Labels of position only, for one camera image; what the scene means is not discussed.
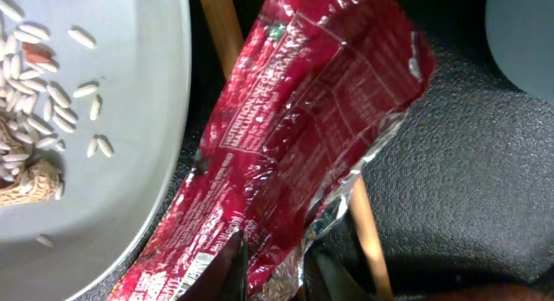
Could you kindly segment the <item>red snack wrapper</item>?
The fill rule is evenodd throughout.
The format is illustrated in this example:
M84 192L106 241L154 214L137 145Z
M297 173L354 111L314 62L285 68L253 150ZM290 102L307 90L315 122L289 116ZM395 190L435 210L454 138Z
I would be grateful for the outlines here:
M196 166L111 299L181 297L237 231L248 295L293 296L307 229L434 68L395 0L265 0Z

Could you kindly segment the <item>peanut shells and rice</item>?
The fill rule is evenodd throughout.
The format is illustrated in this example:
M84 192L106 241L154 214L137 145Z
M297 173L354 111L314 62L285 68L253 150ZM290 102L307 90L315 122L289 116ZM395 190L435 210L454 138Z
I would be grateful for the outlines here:
M60 247L104 240L124 157L88 156L89 141L121 144L138 92L136 0L13 0L1 50L1 240L49 237Z

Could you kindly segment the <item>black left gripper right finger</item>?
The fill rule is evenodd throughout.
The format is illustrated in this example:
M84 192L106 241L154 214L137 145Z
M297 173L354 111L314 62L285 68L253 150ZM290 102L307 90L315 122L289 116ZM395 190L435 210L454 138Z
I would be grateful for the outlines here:
M329 253L311 247L304 258L308 301L371 301L371 297Z

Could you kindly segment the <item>wooden chopstick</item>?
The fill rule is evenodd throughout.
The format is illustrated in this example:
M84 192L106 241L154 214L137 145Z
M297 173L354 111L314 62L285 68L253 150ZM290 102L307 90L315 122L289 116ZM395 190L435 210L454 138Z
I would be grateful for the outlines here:
M229 77L244 43L233 0L200 0L200 2L223 73ZM377 225L372 214L370 198L362 178L362 165L362 163L357 163L351 172L355 178L353 179L349 209L377 295L382 300L392 300L394 294Z

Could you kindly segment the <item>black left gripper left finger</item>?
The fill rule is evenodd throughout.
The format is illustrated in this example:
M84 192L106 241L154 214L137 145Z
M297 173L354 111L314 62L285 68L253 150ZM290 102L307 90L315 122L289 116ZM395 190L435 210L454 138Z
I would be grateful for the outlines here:
M193 286L178 301L246 301L248 242L234 233Z

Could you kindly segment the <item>grey plate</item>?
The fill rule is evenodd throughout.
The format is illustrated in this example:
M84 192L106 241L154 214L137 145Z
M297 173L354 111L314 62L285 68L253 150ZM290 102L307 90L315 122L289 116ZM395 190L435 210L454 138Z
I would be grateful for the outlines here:
M76 298L133 250L164 198L183 139L190 96L189 0L9 0L45 26L59 69L48 80L73 99L75 131L60 165L60 200L1 211L1 297Z

